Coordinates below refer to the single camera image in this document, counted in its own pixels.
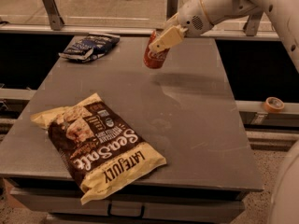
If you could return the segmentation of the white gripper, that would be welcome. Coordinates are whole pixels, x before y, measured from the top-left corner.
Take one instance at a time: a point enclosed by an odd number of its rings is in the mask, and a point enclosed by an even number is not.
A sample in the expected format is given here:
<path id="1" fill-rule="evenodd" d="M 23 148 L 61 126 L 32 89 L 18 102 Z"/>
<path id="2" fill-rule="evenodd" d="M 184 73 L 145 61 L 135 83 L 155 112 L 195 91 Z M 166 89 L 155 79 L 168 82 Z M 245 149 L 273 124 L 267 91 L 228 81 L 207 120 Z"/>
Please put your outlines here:
<path id="1" fill-rule="evenodd" d="M 213 24 L 206 16 L 202 0 L 189 0 L 164 23 L 163 28 L 163 31 L 154 32 L 154 38 L 149 43 L 149 49 L 156 53 L 179 44 L 185 34 L 187 37 L 202 35 L 211 30 Z"/>

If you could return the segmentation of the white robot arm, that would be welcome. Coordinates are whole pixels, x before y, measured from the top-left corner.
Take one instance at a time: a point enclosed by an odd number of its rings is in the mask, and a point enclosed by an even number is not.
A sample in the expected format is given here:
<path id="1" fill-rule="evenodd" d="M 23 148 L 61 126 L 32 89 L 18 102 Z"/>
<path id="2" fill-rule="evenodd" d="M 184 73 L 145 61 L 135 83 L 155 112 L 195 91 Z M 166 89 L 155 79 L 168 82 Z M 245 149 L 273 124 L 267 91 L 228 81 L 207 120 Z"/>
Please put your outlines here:
<path id="1" fill-rule="evenodd" d="M 299 0 L 190 0 L 164 25 L 149 46 L 170 49 L 185 36 L 197 37 L 230 19 L 265 14 L 299 70 Z M 256 158 L 268 183 L 266 191 L 250 194 L 248 208 L 232 224 L 299 224 L 299 146 L 282 151 L 258 151 Z"/>

